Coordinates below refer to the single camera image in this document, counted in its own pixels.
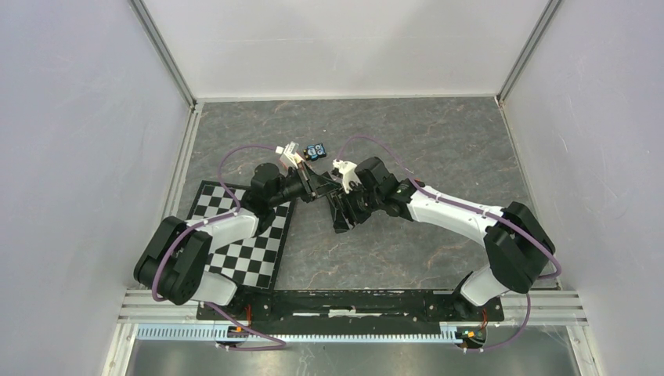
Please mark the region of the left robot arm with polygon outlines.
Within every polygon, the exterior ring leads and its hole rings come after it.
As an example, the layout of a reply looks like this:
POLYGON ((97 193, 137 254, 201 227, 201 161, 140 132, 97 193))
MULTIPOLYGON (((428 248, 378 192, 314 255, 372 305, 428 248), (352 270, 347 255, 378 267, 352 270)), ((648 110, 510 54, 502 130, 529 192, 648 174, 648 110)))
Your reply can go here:
POLYGON ((157 301, 210 302, 225 318, 236 319, 246 309, 246 298, 237 292, 237 282, 205 269, 209 254, 263 234, 281 204, 295 199, 311 202, 343 189, 329 174, 319 175, 305 163, 289 168, 286 175, 275 164, 260 164, 233 210, 198 222, 174 216, 163 219, 136 263, 133 277, 157 301))

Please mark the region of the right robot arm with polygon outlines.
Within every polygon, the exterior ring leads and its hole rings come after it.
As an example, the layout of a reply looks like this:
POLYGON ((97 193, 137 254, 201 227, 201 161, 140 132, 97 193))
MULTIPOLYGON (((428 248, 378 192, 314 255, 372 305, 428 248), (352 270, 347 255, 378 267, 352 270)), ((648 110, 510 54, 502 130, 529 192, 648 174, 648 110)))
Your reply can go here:
POLYGON ((349 227, 374 212, 441 227, 483 247, 488 263, 465 277, 453 296, 454 313, 475 318, 490 299, 509 291, 528 293, 554 253, 554 246, 523 204, 476 204, 439 192, 412 179, 398 181, 378 157, 360 164, 335 160, 332 174, 341 180, 338 216, 349 227))

